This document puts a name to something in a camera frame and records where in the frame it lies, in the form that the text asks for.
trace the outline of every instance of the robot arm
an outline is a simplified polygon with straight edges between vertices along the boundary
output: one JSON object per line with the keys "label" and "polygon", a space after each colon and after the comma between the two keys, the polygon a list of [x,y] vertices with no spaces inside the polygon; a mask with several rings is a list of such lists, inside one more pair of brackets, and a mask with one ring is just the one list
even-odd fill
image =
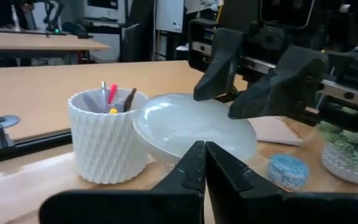
{"label": "robot arm", "polygon": [[[260,1],[259,20],[246,33],[218,28],[209,43],[211,29],[200,32],[200,21],[192,22],[189,63],[205,72],[195,100],[231,93],[233,119],[287,116],[358,131],[358,52],[351,51],[358,45],[358,1],[281,2]],[[209,58],[208,65],[196,64],[194,52]],[[236,74],[249,87],[233,94]],[[317,93],[322,97],[313,108]]]}

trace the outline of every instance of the red pen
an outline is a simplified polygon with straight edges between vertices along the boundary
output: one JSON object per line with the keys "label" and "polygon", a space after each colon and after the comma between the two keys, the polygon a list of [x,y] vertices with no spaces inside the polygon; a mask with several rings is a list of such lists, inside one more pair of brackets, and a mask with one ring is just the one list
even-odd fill
{"label": "red pen", "polygon": [[111,104],[112,99],[114,99],[114,95],[117,92],[117,85],[116,84],[111,84],[111,88],[110,88],[110,95],[109,95],[109,99],[108,99],[108,103]]}

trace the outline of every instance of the table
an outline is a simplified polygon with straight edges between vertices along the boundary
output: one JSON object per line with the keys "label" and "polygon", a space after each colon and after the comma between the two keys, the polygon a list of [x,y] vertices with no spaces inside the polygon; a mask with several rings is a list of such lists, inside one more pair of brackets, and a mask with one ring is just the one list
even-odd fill
{"label": "table", "polygon": [[110,46],[74,35],[15,34],[0,32],[0,58],[64,58],[75,64],[81,50],[108,50]]}
{"label": "table", "polygon": [[[191,93],[200,77],[200,72],[182,61],[0,68],[0,115],[16,114],[22,118],[7,129],[14,139],[34,138],[68,129],[68,97],[84,89],[99,88],[101,80],[125,88],[136,86],[154,96]],[[239,77],[236,87],[244,89],[246,83]],[[259,142],[257,154],[245,161],[251,169],[264,176],[270,156],[287,153],[310,167],[311,175],[301,191],[358,192],[358,185],[344,182],[323,168],[320,156],[324,141],[313,128],[290,119],[286,123],[304,139],[303,147]],[[77,176],[72,150],[72,145],[65,145],[0,162],[0,223],[38,223],[40,204],[63,190],[150,189],[164,172],[163,165],[149,158],[149,165],[138,177],[122,184],[96,185]],[[208,198],[205,215],[207,224],[214,223]]]}

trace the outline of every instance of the pencil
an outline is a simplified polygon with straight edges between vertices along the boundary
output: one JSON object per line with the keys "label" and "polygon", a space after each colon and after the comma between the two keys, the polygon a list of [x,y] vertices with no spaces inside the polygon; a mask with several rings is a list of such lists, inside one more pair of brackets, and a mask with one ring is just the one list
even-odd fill
{"label": "pencil", "polygon": [[131,110],[132,101],[134,101],[136,93],[136,88],[133,88],[131,93],[127,96],[127,98],[124,101],[124,112],[128,112]]}

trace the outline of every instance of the succulent plant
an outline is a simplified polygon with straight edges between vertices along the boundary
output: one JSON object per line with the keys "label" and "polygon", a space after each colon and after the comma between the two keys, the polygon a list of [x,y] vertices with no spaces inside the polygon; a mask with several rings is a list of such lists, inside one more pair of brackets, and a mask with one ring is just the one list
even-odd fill
{"label": "succulent plant", "polygon": [[349,166],[358,168],[358,133],[343,130],[325,121],[318,123],[316,128],[320,131],[321,136],[331,143],[336,150],[348,155]]}

